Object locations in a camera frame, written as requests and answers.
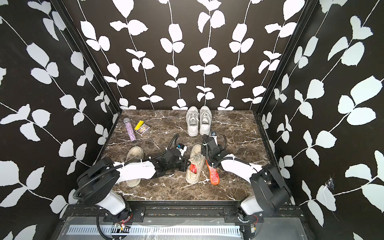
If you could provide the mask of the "beige sneaker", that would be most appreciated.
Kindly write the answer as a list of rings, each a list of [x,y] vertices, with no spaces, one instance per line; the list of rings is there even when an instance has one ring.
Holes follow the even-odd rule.
[[[137,165],[140,160],[144,158],[144,151],[141,147],[133,147],[129,150],[126,162],[128,162],[129,166]],[[133,179],[133,180],[127,180],[126,185],[130,188],[134,188],[138,186],[141,182],[141,179]]]
[[[196,184],[199,181],[205,161],[205,157],[202,154],[202,146],[200,144],[195,145],[190,154],[189,162],[191,164],[186,173],[186,181],[189,184]]]

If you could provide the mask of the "red orange insole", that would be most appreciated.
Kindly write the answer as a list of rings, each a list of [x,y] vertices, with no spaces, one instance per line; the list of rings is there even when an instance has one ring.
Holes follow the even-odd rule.
[[[213,164],[210,165],[208,160],[206,160],[206,163],[209,169],[211,184],[217,186],[220,183],[220,176],[217,172],[217,169],[213,167]]]

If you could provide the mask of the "white sneaker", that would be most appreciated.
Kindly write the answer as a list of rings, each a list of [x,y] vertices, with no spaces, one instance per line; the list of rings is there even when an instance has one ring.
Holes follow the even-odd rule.
[[[186,115],[188,135],[196,137],[199,133],[199,111],[197,107],[192,106],[188,109]]]
[[[200,109],[200,134],[209,135],[212,125],[212,112],[207,106]]]

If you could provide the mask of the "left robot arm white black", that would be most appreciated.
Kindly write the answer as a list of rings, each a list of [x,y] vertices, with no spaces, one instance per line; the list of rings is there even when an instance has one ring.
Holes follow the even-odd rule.
[[[177,144],[155,158],[131,159],[124,163],[103,158],[78,177],[78,189],[73,198],[82,200],[88,206],[99,206],[115,216],[129,211],[128,204],[113,191],[113,187],[125,181],[156,179],[175,171],[186,171],[190,165],[184,158],[186,150],[185,145]]]

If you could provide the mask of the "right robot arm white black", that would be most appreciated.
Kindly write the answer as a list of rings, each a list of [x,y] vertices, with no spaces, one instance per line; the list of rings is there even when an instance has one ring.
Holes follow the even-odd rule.
[[[202,154],[211,171],[220,169],[237,175],[251,184],[254,194],[237,205],[238,218],[246,222],[258,214],[274,214],[287,203],[292,192],[276,167],[255,165],[242,160],[218,144],[217,134],[203,135]]]

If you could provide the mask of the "small purple card box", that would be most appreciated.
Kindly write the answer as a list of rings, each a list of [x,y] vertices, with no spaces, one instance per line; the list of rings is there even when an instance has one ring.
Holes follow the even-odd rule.
[[[142,136],[142,135],[144,135],[145,133],[147,133],[149,130],[150,130],[150,126],[148,126],[148,125],[146,125],[146,124],[143,124],[143,125],[141,125],[141,126],[136,130],[136,133]]]

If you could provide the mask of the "yellow wedge block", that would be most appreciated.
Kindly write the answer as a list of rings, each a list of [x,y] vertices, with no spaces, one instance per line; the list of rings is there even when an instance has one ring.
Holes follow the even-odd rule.
[[[143,124],[144,121],[139,121],[138,124],[135,126],[135,131],[137,131]]]

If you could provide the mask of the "purple glitter tube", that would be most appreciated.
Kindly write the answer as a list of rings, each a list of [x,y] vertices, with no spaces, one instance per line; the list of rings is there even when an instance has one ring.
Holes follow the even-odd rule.
[[[130,141],[131,142],[135,142],[136,141],[136,136],[135,136],[134,128],[133,128],[132,123],[131,123],[131,119],[130,118],[124,118],[123,122],[124,122],[126,130],[128,132]]]

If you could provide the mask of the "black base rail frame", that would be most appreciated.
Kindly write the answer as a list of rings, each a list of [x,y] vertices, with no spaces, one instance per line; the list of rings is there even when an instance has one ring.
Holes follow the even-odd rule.
[[[142,223],[149,218],[223,218],[226,223],[242,224],[246,220],[267,218],[298,218],[306,222],[300,207],[283,205],[276,213],[257,212],[251,215],[240,209],[236,201],[129,201],[132,214],[128,224]]]

